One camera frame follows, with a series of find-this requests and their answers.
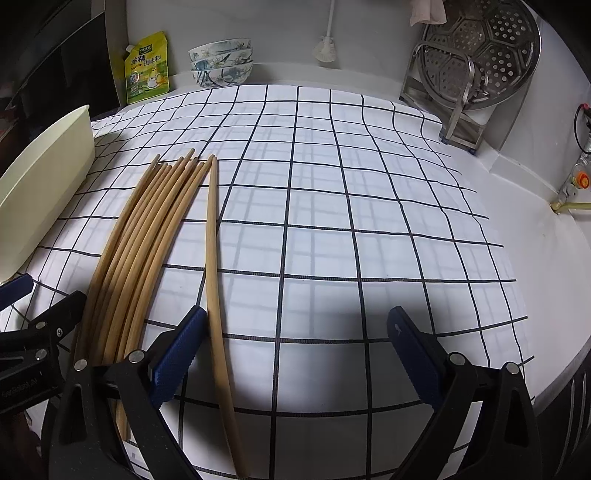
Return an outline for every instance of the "stack of bowls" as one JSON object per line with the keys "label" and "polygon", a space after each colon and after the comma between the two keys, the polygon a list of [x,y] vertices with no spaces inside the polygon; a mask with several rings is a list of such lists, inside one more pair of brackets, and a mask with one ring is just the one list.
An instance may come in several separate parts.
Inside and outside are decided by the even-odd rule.
{"label": "stack of bowls", "polygon": [[197,85],[218,88],[240,85],[252,70],[250,38],[222,40],[189,50]]}

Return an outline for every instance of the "black cable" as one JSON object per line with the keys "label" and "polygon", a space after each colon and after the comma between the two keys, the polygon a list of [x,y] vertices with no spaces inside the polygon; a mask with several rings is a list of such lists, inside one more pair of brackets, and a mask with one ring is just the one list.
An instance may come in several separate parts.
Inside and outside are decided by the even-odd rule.
{"label": "black cable", "polygon": [[581,111],[581,108],[583,108],[583,103],[581,103],[579,105],[579,108],[577,108],[577,112],[574,115],[574,125],[573,125],[573,130],[574,130],[574,139],[577,141],[577,145],[579,146],[579,148],[581,149],[581,152],[587,154],[587,155],[591,155],[591,152],[586,151],[582,146],[581,146],[581,142],[579,141],[579,136],[577,135],[577,118],[579,117],[579,112]]}

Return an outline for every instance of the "blue gripper pad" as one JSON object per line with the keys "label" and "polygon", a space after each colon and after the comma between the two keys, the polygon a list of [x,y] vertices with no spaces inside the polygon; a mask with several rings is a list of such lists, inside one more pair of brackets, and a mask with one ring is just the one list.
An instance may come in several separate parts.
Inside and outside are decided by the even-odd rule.
{"label": "blue gripper pad", "polygon": [[387,327],[388,338],[418,397],[437,411],[443,404],[441,381],[447,353],[437,339],[434,338],[437,345],[431,345],[433,342],[427,338],[429,335],[418,331],[402,307],[390,310]]}
{"label": "blue gripper pad", "polygon": [[207,312],[196,305],[189,310],[183,321],[170,332],[161,333],[150,350],[168,348],[152,368],[150,401],[155,408],[172,399],[183,380],[201,342],[207,335]]}
{"label": "blue gripper pad", "polygon": [[33,279],[28,273],[0,286],[0,311],[33,291]]}

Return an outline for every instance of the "cream plastic basin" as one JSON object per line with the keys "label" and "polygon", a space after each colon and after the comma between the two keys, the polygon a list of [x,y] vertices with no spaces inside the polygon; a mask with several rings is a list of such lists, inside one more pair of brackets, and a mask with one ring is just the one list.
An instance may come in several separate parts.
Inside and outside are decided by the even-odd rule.
{"label": "cream plastic basin", "polygon": [[0,178],[0,281],[25,262],[95,158],[88,105],[47,128]]}

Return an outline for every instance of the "checkered tablecloth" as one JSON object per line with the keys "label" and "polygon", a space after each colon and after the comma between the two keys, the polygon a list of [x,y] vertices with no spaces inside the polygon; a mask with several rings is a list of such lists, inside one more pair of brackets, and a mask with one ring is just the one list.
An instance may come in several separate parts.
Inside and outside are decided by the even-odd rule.
{"label": "checkered tablecloth", "polygon": [[[223,327],[252,476],[390,476],[432,413],[387,340],[390,308],[402,305],[474,364],[514,361],[526,374],[533,359],[508,257],[454,166],[457,150],[439,143],[440,127],[390,101],[284,85],[172,93],[94,122],[88,178],[22,268],[34,293],[2,312],[0,327],[19,328],[87,290],[156,154],[216,154]],[[163,266],[143,348],[205,306],[206,184]],[[162,412],[204,478],[235,478],[209,356],[205,344]],[[449,471],[477,413],[475,405]],[[130,457],[149,477],[134,445]]]}

